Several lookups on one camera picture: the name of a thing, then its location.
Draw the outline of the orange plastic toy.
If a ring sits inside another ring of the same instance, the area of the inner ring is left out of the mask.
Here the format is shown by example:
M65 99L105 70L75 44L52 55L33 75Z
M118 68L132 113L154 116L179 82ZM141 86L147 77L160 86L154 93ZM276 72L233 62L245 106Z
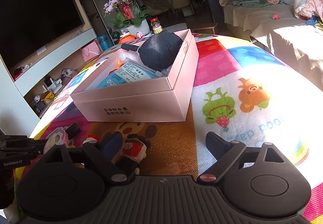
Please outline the orange plastic toy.
M111 70L111 71L109 72L109 74L111 74L111 73L113 73L114 71L116 71L117 69L119 69L123 64L124 64L124 60L122 60L122 59L118 58L118 59L117 59L117 64L116 64L116 66L113 68L113 70Z

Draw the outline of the orange round bowl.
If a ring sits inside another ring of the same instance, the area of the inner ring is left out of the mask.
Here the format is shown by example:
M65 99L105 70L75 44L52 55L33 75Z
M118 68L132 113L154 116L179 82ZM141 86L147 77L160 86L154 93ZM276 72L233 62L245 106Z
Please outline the orange round bowl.
M123 44L123 43L127 43L130 41L134 41L136 39L137 39L137 37L132 34L123 34L123 35L121 35L118 43Z

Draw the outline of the blue snack packet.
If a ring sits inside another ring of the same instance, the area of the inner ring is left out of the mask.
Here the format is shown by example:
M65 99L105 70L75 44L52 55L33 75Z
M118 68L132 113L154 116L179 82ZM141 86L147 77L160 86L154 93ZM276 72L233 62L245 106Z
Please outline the blue snack packet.
M96 89L111 87L115 85L134 83L162 77L160 71L154 71L133 60L126 60L118 69L103 79Z

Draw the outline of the colourful cartoon play mat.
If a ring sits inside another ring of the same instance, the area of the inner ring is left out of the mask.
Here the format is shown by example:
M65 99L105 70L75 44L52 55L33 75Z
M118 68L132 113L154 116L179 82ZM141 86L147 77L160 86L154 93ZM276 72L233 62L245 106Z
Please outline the colourful cartoon play mat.
M73 148L56 143L19 177L22 223L322 223L322 91L250 42L193 37L199 58L185 121L76 117L88 134L120 132L123 144L130 134L146 137L139 174L106 184L85 167L85 134ZM54 107L74 104L71 93L92 67ZM208 132L246 145L216 184L197 182L217 161Z

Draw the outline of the black remote stick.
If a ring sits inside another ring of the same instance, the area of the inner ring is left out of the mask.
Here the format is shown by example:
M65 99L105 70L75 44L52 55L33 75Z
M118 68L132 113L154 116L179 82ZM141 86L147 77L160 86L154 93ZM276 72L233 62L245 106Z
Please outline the black remote stick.
M65 132L67 134L67 137L69 140L73 139L74 137L77 137L79 133L81 133L81 129L79 126L74 122L71 124L68 128L65 129Z

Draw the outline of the black round plush toy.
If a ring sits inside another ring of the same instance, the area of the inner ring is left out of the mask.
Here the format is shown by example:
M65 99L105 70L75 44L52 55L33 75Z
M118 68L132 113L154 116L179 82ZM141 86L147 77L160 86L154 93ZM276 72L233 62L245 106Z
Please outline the black round plush toy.
M141 46L122 44L121 48L137 52L145 66L161 72L172 66L182 44L178 35L162 32L151 36Z

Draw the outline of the pink cardboard box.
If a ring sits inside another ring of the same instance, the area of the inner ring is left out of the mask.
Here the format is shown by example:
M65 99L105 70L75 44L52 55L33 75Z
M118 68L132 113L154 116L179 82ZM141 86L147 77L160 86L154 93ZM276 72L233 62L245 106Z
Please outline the pink cardboard box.
M136 52L117 49L103 56L71 93L88 121L182 122L186 120L199 53L190 30L176 32L182 40L167 76L117 85L108 75L117 61L140 62Z

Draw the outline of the red black toy figure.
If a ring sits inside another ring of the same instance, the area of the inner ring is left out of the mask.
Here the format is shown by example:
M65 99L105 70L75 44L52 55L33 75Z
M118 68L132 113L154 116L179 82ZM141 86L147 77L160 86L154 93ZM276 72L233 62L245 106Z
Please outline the red black toy figure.
M146 157L147 149L151 147L151 142L141 135L130 134L127 136L119 156L116 166L130 176L139 174L139 164Z

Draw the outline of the red lid glass jar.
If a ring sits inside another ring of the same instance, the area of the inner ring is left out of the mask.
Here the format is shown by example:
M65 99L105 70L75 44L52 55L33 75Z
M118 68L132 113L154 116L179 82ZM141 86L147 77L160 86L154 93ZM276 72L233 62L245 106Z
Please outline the red lid glass jar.
M151 22L151 26L152 26L154 34L159 34L163 31L163 28L162 28L158 18L153 18L150 20L150 22Z

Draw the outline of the white tv cabinet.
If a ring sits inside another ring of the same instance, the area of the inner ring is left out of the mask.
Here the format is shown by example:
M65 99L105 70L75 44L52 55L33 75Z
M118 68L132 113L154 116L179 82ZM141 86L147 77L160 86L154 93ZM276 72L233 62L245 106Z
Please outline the white tv cabinet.
M1 57L1 129L9 135L30 135L39 122L25 97L65 60L82 64L81 49L96 38L79 0L75 0L84 24L41 47L11 70Z

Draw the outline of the black television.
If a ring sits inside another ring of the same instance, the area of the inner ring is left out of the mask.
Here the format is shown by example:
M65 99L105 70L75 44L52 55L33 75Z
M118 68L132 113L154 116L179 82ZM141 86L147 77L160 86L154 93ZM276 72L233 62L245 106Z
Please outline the black television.
M9 70L84 24L75 0L1 0L0 10L1 57Z

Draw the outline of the blue water bottle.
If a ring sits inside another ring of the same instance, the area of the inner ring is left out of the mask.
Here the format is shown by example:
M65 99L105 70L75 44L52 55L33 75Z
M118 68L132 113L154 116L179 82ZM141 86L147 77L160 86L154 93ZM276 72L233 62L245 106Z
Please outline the blue water bottle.
M98 43L103 51L106 51L113 46L106 33L98 36Z

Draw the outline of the beige sofa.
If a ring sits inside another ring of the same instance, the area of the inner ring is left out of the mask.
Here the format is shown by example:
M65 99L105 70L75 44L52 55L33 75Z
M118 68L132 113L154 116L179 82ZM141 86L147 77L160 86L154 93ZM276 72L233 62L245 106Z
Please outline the beige sofa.
M250 40L322 88L322 30L295 16L295 0L265 7L219 0L224 23L239 38Z

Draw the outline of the purple orchid flower pot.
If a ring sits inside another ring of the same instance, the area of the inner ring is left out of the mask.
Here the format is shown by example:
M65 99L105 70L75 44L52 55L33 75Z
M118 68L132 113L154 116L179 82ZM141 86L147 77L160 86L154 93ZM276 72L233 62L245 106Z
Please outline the purple orchid flower pot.
M127 29L130 34L143 36L149 34L150 28L146 18L150 15L150 10L141 9L137 0L109 0L103 7L104 16L113 15L109 22L113 24L115 31Z

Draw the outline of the pink paper bag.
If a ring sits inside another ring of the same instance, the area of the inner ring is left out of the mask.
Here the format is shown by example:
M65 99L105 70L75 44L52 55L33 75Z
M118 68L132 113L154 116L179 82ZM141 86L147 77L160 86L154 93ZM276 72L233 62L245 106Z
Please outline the pink paper bag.
M84 62L92 60L102 53L100 45L97 41L92 41L91 43L79 49L79 51L81 52Z

